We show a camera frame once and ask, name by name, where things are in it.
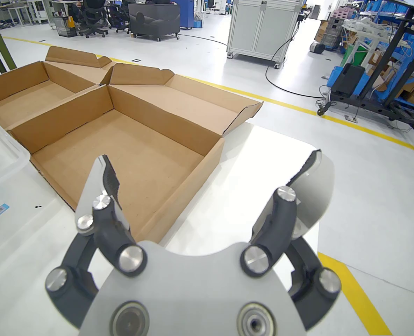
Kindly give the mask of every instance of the white tabletop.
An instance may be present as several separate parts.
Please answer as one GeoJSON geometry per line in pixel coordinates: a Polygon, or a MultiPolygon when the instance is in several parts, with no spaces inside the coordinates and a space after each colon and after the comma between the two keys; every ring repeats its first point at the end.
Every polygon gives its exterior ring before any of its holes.
{"type": "MultiPolygon", "coordinates": [[[[274,189],[286,184],[314,149],[244,123],[225,136],[220,164],[161,244],[196,256],[248,241],[274,189]]],[[[76,234],[74,213],[31,165],[0,188],[1,199],[10,208],[0,216],[0,336],[77,335],[44,289],[47,274],[60,264],[76,234]]],[[[305,239],[317,252],[318,224],[305,239]]],[[[288,260],[274,269],[289,287],[288,260]]],[[[97,251],[89,270],[100,287],[112,267],[97,251]]]]}

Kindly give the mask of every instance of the black cable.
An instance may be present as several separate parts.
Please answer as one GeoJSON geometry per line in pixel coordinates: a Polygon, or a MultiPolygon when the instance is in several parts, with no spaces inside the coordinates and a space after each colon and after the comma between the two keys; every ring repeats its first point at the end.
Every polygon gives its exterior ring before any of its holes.
{"type": "MultiPolygon", "coordinates": [[[[276,56],[276,54],[279,52],[279,50],[284,46],[284,45],[286,45],[287,43],[289,43],[289,42],[291,42],[292,40],[294,40],[294,36],[295,36],[295,34],[298,32],[298,30],[299,30],[299,27],[300,27],[300,22],[298,22],[297,23],[297,28],[295,29],[295,31],[294,31],[294,34],[291,36],[291,38],[290,39],[288,39],[283,45],[281,45],[278,49],[277,49],[277,51],[274,53],[274,55],[272,55],[272,58],[271,58],[271,61],[273,61],[273,59],[274,59],[274,57],[276,56]]],[[[285,91],[285,92],[287,92],[287,93],[290,93],[290,94],[292,94],[292,95],[297,95],[297,96],[303,96],[303,97],[308,97],[308,98],[310,98],[310,99],[323,99],[324,97],[322,96],[322,97],[317,97],[317,96],[309,96],[309,95],[305,95],[305,94],[298,94],[298,93],[296,93],[296,92],[292,92],[292,91],[288,91],[288,90],[286,90],[285,88],[282,88],[282,87],[280,87],[280,86],[278,86],[278,85],[276,85],[275,83],[273,83],[273,82],[271,82],[270,80],[269,80],[269,78],[267,77],[267,70],[269,69],[269,67],[271,66],[271,64],[269,64],[268,66],[267,66],[267,68],[266,68],[266,72],[265,72],[265,74],[264,74],[264,76],[265,76],[265,78],[266,78],[266,80],[269,82],[269,83],[271,83],[271,85],[273,85],[273,86],[275,86],[275,87],[277,87],[278,89],[280,89],[280,90],[282,90],[282,91],[285,91]]]]}
{"type": "Polygon", "coordinates": [[[220,42],[220,41],[216,41],[216,40],[211,40],[210,38],[204,38],[204,37],[199,37],[199,36],[191,36],[191,35],[183,35],[181,33],[178,33],[179,36],[186,36],[186,37],[193,37],[193,38],[201,38],[201,40],[208,40],[208,41],[212,41],[212,42],[216,42],[216,43],[221,43],[221,45],[227,46],[226,43],[224,42],[220,42]]]}

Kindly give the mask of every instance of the epoxy floor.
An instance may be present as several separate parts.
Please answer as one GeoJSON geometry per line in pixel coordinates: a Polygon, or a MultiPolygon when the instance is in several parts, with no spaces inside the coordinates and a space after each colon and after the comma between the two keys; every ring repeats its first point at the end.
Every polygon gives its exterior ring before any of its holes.
{"type": "MultiPolygon", "coordinates": [[[[230,16],[207,14],[204,27],[188,31],[227,43],[230,16]]],[[[268,77],[290,91],[319,96],[319,86],[341,61],[337,53],[309,51],[319,21],[308,19],[290,44],[284,67],[268,77]]],[[[181,36],[158,43],[130,38],[110,30],[106,38],[59,37],[48,24],[1,31],[17,66],[45,58],[52,44],[90,51],[124,61],[168,68],[204,81],[250,92],[305,109],[317,110],[315,100],[286,93],[265,80],[267,61],[235,56],[226,59],[226,46],[181,36]]],[[[356,109],[343,105],[327,113],[344,120],[356,109]]],[[[358,124],[414,144],[414,132],[387,127],[386,119],[359,110],[358,124]]],[[[322,218],[319,251],[347,264],[393,335],[414,335],[414,151],[377,136],[316,115],[266,102],[251,122],[321,148],[335,163],[335,191],[322,218]]],[[[398,125],[407,129],[404,124],[398,125]]],[[[368,335],[350,303],[338,304],[309,335],[368,335]]]]}

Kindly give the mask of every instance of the open cardboard box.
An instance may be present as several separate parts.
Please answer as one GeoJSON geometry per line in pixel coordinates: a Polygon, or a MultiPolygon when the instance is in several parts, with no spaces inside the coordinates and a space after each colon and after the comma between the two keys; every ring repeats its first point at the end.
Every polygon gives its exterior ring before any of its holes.
{"type": "Polygon", "coordinates": [[[72,208],[108,155],[131,233],[159,242],[219,163],[222,135],[262,103],[138,65],[116,64],[104,82],[10,133],[72,208]]]}
{"type": "Polygon", "coordinates": [[[3,73],[0,75],[0,125],[8,128],[80,91],[98,86],[99,82],[41,61],[3,73]]]}
{"type": "Polygon", "coordinates": [[[57,46],[49,48],[45,61],[95,83],[101,83],[106,72],[115,65],[106,56],[97,58],[89,52],[57,46]]]}

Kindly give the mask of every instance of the black office chair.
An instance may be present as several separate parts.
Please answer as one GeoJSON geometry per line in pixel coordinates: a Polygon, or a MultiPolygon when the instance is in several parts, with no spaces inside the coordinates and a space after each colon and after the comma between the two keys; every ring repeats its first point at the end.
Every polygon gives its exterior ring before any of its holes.
{"type": "Polygon", "coordinates": [[[108,34],[105,2],[106,0],[84,0],[81,13],[85,27],[80,28],[80,36],[86,35],[86,38],[89,38],[89,35],[99,33],[105,37],[108,34]]]}
{"type": "Polygon", "coordinates": [[[207,8],[208,8],[208,11],[211,11],[213,9],[213,13],[216,14],[215,0],[207,0],[207,8]]]}

